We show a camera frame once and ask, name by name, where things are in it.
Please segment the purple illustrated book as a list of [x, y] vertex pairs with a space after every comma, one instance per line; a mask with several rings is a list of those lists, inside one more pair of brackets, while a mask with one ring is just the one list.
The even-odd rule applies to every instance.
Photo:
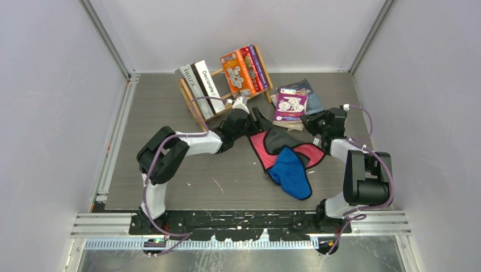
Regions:
[[302, 131], [301, 116], [306, 113], [306, 89], [280, 88], [277, 94], [273, 124], [288, 130]]

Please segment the wooden book rack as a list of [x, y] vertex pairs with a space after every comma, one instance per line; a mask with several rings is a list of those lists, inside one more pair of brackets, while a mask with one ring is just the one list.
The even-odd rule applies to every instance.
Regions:
[[[252, 99], [252, 98], [255, 97], [255, 96], [258, 96], [258, 95], [263, 94], [263, 95], [265, 95], [267, 102], [268, 102], [268, 103], [271, 103], [271, 99], [270, 99], [270, 94], [269, 94], [269, 92], [270, 92], [270, 90], [273, 89], [273, 84], [272, 84], [272, 81], [271, 81], [271, 79], [270, 79], [270, 76], [269, 76], [267, 67], [266, 67], [266, 65], [265, 65], [265, 63], [264, 63], [263, 57], [262, 57], [262, 55], [261, 55], [260, 48], [259, 48], [258, 45], [255, 45], [255, 46], [256, 46], [256, 49], [258, 50], [259, 54], [260, 54], [260, 61], [261, 61], [262, 67], [263, 67], [263, 69], [264, 69], [264, 71], [265, 71], [265, 73], [266, 73], [269, 87], [266, 88], [265, 90], [262, 90], [262, 91], [259, 92], [259, 93], [256, 93], [256, 92], [255, 92], [255, 94], [254, 94], [253, 96], [251, 96], [251, 97], [246, 97], [246, 98], [248, 98], [248, 100], [249, 100], [249, 99]], [[221, 68], [221, 69], [219, 69], [219, 70], [217, 70], [217, 71], [215, 71], [215, 72], [212, 72], [212, 73], [210, 72], [212, 78], [213, 78], [213, 76], [215, 76], [215, 75], [217, 75], [217, 74], [220, 74], [220, 73], [224, 73], [223, 68]], [[230, 87], [229, 87], [229, 85], [228, 85], [228, 89], [229, 89], [228, 94], [226, 94], [226, 95], [224, 95], [224, 96], [221, 96], [221, 98], [220, 98], [220, 100], [224, 102], [225, 110], [223, 110], [222, 112], [219, 112], [219, 113], [217, 113], [217, 114], [214, 113], [214, 117], [211, 117], [211, 118], [205, 120], [204, 117], [203, 117], [203, 115], [202, 115], [202, 112], [201, 112], [200, 108], [198, 107], [198, 105], [197, 105], [197, 103], [196, 103], [196, 101], [199, 100], [199, 99], [207, 99], [208, 102], [209, 102], [209, 100], [210, 100], [210, 99], [214, 99], [214, 97], [206, 96], [205, 93], [204, 93], [203, 88], [201, 87], [201, 89], [202, 89], [202, 91], [203, 91], [203, 93], [204, 93], [204, 96], [203, 96], [203, 97], [194, 98], [193, 95], [192, 95], [192, 92], [191, 92], [190, 89], [188, 88], [185, 80], [184, 80], [182, 77], [180, 77], [180, 76], [179, 76], [179, 79], [178, 79], [178, 85], [179, 85], [179, 88], [180, 88], [180, 90], [181, 90], [182, 95], [183, 95], [184, 98], [185, 98], [185, 101], [186, 101], [186, 104], [187, 104], [188, 109], [190, 110], [190, 112], [191, 112], [192, 115], [194, 116], [196, 122], [200, 125], [201, 130], [202, 130], [203, 132], [206, 132], [206, 131], [208, 130], [207, 125], [206, 125], [206, 122], [207, 122], [207, 121], [209, 121], [209, 120], [211, 120], [211, 119], [213, 119], [213, 118], [216, 118], [216, 117], [220, 116], [221, 114], [225, 113], [227, 110], [231, 109], [231, 106], [226, 106], [226, 104], [225, 104], [225, 103], [226, 103], [226, 100], [227, 100], [227, 99], [235, 99], [235, 97], [232, 95], [232, 93], [231, 93], [231, 91], [230, 91]]]

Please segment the purple 52-Storey Treehouse book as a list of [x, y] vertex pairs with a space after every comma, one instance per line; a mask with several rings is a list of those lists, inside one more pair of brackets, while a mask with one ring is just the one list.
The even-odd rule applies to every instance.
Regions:
[[261, 90], [265, 90], [266, 88], [269, 87], [268, 81], [267, 81], [267, 76], [266, 73], [262, 67], [261, 61], [260, 61], [260, 54], [258, 50], [256, 49], [256, 46], [253, 44], [250, 44], [249, 46], [250, 52], [252, 54], [252, 58], [254, 60], [254, 65], [256, 67], [256, 71], [258, 72], [259, 79], [261, 82]]

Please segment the orange 78-Storey Treehouse book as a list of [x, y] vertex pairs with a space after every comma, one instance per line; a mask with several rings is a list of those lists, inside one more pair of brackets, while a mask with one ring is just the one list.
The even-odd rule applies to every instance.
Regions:
[[251, 97], [255, 94], [254, 84], [248, 73], [241, 51], [238, 49], [220, 58], [232, 95]]

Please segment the white Decorate Furniture book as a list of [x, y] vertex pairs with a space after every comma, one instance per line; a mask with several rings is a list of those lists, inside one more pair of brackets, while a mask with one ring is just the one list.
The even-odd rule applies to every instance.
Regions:
[[191, 65], [191, 68], [195, 72], [197, 81], [203, 88], [205, 95], [214, 97], [214, 99], [209, 100], [213, 112], [217, 114], [225, 110], [224, 102], [220, 100], [221, 96], [208, 70], [206, 62], [204, 60], [195, 62]]

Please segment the grey Iantra book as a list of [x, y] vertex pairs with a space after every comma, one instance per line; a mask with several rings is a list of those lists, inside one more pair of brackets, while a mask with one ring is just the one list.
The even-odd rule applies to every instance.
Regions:
[[[194, 98], [203, 97], [204, 93], [199, 85], [199, 82], [193, 72], [193, 69], [189, 64], [181, 66], [179, 69], [175, 71], [175, 73], [182, 77]], [[205, 120], [214, 117], [214, 112], [212, 111], [212, 107], [210, 106], [207, 99], [199, 99], [196, 101], [198, 107], [200, 108], [202, 115]]]

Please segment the red white illustrated book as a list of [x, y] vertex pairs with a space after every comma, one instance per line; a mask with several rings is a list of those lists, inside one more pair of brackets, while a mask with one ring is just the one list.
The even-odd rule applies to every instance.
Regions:
[[260, 81], [258, 72], [256, 70], [256, 67], [254, 65], [254, 61], [252, 59], [252, 54], [250, 53], [249, 47], [245, 46], [243, 48], [240, 48], [241, 55], [244, 59], [244, 63], [246, 65], [246, 68], [248, 70], [250, 79], [252, 81], [252, 84], [254, 86], [255, 92], [259, 93], [263, 89], [263, 84]]

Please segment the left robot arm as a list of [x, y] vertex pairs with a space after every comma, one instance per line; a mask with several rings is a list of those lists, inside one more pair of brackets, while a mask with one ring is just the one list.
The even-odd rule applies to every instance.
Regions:
[[140, 209], [143, 226], [152, 234], [163, 231], [166, 220], [167, 183], [187, 156], [220, 154], [233, 147], [241, 137], [251, 137], [270, 129], [272, 123], [258, 110], [232, 110], [216, 127], [200, 133], [181, 133], [162, 127], [137, 154], [143, 178]]

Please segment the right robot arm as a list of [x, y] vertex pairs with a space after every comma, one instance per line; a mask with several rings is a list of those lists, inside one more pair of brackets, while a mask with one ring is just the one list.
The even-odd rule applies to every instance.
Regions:
[[324, 233], [337, 225], [337, 219], [363, 220], [364, 210], [381, 209], [394, 199], [391, 156], [376, 152], [366, 140], [345, 136], [349, 104], [300, 117], [307, 131], [320, 139], [321, 149], [345, 165], [343, 189], [316, 207], [316, 228]]

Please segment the red grey cloth bib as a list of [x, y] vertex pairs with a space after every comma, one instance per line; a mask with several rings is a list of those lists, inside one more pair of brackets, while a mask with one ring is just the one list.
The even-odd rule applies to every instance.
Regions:
[[326, 156], [326, 153], [317, 145], [300, 141], [276, 127], [250, 136], [248, 140], [264, 172], [274, 166], [284, 146], [290, 147], [301, 157], [305, 169], [317, 166]]

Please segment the dark Nineteen Eighty-Four book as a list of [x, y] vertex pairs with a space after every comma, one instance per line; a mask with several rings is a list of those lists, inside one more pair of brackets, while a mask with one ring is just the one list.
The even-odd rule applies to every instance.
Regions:
[[313, 88], [311, 87], [310, 83], [307, 79], [304, 79], [300, 82], [293, 83], [290, 85], [291, 88], [294, 89], [306, 89], [308, 90], [309, 94], [307, 97], [307, 104], [306, 104], [306, 115], [317, 114], [324, 110], [324, 106], [319, 100], [318, 96], [314, 92]]

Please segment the pale book under purple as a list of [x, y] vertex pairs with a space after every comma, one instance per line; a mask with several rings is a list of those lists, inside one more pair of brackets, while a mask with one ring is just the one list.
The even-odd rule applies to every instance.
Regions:
[[275, 94], [270, 95], [271, 104], [272, 104], [272, 106], [273, 106], [274, 108], [277, 107], [278, 97], [279, 97], [279, 94], [278, 94], [278, 93], [275, 93]]

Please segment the blue oven mitt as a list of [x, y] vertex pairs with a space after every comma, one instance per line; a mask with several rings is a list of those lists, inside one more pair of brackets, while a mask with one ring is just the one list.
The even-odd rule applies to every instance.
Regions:
[[289, 196], [303, 201], [312, 195], [306, 173], [306, 157], [289, 146], [283, 146], [274, 165], [267, 169], [268, 177]]

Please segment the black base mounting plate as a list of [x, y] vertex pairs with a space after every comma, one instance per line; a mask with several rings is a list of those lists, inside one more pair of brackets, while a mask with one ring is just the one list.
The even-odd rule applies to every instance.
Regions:
[[336, 237], [351, 232], [342, 219], [320, 211], [294, 210], [168, 210], [155, 223], [169, 233], [190, 234], [192, 241], [256, 241], [267, 233], [270, 241], [303, 241], [309, 235]]

